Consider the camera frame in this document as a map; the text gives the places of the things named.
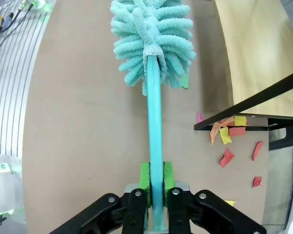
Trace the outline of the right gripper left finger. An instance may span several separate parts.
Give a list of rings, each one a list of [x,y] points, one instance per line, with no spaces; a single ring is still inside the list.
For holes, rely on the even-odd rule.
[[[126,186],[119,197],[107,193],[52,231],[53,234],[142,234],[150,207],[150,164],[143,162],[140,182]]]

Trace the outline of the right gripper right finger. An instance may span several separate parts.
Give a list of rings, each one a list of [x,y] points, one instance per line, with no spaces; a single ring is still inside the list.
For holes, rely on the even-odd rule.
[[[170,234],[190,234],[192,222],[209,234],[265,234],[266,229],[209,190],[192,194],[174,180],[171,162],[164,162],[165,206]]]

